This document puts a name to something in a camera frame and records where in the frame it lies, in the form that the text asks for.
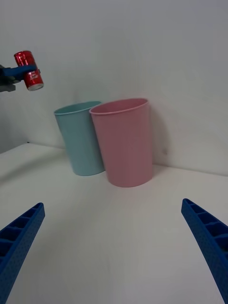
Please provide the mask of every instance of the can lid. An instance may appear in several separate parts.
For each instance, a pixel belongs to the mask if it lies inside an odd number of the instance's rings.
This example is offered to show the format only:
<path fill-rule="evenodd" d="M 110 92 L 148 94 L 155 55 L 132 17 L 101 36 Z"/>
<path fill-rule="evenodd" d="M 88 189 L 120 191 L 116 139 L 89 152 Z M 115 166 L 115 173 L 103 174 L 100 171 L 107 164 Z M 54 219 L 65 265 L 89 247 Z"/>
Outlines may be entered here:
<path fill-rule="evenodd" d="M 20 55 L 20 54 L 21 54 L 21 53 L 23 53 L 23 52 L 29 52 L 29 53 L 31 53 L 31 54 L 32 54 L 32 52 L 31 52 L 31 51 L 24 50 L 24 51 L 20 51 L 20 52 L 17 52 L 16 54 L 14 54 L 14 57 L 15 57 L 16 55 Z"/>

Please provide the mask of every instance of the pink plastic cup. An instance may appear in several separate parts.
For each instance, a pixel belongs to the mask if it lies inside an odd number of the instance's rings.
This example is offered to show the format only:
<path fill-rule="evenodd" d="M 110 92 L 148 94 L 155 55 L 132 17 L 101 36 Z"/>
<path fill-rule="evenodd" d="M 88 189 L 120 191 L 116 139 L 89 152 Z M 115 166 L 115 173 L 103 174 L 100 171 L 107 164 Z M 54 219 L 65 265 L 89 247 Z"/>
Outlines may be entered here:
<path fill-rule="evenodd" d="M 142 98 L 112 101 L 90 110 L 108 180 L 134 187 L 152 178 L 150 105 Z"/>

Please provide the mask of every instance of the can label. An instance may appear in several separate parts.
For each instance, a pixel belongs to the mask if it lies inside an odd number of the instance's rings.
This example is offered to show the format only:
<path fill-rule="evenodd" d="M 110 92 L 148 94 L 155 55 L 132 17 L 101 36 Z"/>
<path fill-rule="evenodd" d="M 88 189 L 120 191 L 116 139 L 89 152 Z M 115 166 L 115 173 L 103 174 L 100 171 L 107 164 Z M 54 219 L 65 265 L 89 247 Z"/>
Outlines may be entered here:
<path fill-rule="evenodd" d="M 18 52 L 14 55 L 14 58 L 18 66 L 35 65 L 37 67 L 37 64 L 30 51 Z M 44 86 L 38 67 L 35 71 L 25 73 L 24 81 L 29 91 L 36 91 Z"/>

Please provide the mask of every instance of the light blue plastic cup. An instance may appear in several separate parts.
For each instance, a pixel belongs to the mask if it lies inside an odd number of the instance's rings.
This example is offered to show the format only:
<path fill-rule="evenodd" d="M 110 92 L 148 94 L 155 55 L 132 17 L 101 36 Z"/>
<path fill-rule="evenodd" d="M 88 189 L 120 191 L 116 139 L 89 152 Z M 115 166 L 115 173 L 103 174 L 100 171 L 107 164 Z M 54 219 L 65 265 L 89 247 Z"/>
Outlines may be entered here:
<path fill-rule="evenodd" d="M 100 101 L 72 104 L 54 112 L 73 171 L 77 175 L 103 172 L 104 165 L 89 110 Z"/>

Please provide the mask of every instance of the blue clamp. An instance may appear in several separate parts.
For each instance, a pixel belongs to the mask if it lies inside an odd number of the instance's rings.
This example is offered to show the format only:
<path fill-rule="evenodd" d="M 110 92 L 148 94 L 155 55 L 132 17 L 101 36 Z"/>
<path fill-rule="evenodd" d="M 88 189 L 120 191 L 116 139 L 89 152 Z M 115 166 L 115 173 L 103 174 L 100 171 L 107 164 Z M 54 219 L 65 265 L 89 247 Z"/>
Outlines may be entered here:
<path fill-rule="evenodd" d="M 45 217 L 38 203 L 0 231 L 0 304 L 5 304 Z"/>
<path fill-rule="evenodd" d="M 225 304 L 228 304 L 228 226 L 189 199 L 183 200 L 181 213 L 202 251 Z"/>

